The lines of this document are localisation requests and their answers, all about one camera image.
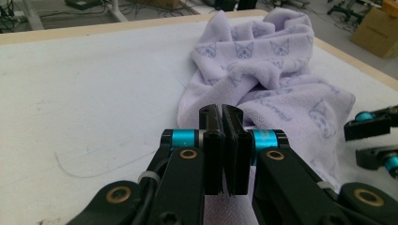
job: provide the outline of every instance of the purple towel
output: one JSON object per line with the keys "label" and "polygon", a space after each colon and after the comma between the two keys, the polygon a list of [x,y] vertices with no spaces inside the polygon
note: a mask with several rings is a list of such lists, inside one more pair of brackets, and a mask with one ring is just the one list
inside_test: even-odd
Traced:
{"label": "purple towel", "polygon": [[276,8],[261,21],[231,26],[220,11],[191,53],[198,66],[182,96],[181,128],[198,128],[198,111],[229,104],[245,128],[282,129],[292,148],[335,189],[336,148],[355,97],[312,75],[314,31],[307,15]]}

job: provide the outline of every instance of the floor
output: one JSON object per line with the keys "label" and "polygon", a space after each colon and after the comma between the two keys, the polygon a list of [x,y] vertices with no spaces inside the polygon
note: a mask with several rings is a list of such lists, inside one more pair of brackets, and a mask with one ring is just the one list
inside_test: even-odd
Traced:
{"label": "floor", "polygon": [[[129,21],[195,14],[192,7],[165,10],[136,4],[134,1],[136,0],[119,0],[120,10]],[[200,0],[195,1],[195,5],[204,5]],[[86,11],[80,11],[66,6],[64,0],[31,0],[31,2],[37,10],[45,29],[115,23],[115,19],[104,11],[104,7],[93,7]],[[356,18],[344,22],[343,13],[333,12],[331,15],[327,14],[333,5],[340,3],[340,0],[334,0],[334,2],[331,1],[330,3],[328,0],[310,0],[310,2],[311,4],[306,8],[303,8],[298,2],[291,2],[283,7],[306,13],[311,18],[315,35],[318,38],[398,80],[398,57],[383,59],[363,50],[349,40],[358,25]],[[14,11],[23,8],[22,0],[14,0],[14,3]],[[258,0],[256,7],[267,11],[273,10],[270,0]],[[353,9],[357,12],[364,12],[368,8],[357,3]],[[29,30],[29,24],[24,18],[14,23],[14,32]]]}

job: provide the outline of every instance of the brass screw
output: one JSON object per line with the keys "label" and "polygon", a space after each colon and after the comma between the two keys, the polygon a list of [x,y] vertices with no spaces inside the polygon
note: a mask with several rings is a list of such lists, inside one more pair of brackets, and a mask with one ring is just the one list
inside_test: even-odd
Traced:
{"label": "brass screw", "polygon": [[284,154],[282,154],[279,151],[267,151],[267,157],[272,158],[274,160],[283,160],[284,159]]}
{"label": "brass screw", "polygon": [[106,201],[108,201],[108,203],[122,203],[127,200],[130,195],[131,189],[129,187],[114,187],[106,194]]}
{"label": "brass screw", "polygon": [[380,207],[384,205],[384,200],[374,192],[363,189],[357,188],[354,190],[354,195],[363,203],[369,204],[374,207]]}
{"label": "brass screw", "polygon": [[179,156],[184,159],[196,158],[197,155],[198,155],[198,153],[191,149],[186,149],[179,153]]}

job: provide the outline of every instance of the towel with cat pattern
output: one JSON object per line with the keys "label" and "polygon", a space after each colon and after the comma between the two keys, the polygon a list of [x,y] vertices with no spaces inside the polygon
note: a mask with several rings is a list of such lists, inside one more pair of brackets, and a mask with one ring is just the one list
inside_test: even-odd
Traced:
{"label": "towel with cat pattern", "polygon": [[198,128],[198,111],[209,104],[237,106],[245,128],[283,130],[292,149],[339,189],[336,148],[355,97],[311,74],[313,42],[304,13],[276,8],[263,21],[231,26],[218,12],[191,52],[198,70],[180,100],[178,125]]}

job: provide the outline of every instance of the black device on floor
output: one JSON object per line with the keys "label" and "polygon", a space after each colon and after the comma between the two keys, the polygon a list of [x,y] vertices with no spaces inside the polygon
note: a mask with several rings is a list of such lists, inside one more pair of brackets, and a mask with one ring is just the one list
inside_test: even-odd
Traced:
{"label": "black device on floor", "polygon": [[65,3],[69,7],[86,10],[100,5],[101,0],[65,0]]}

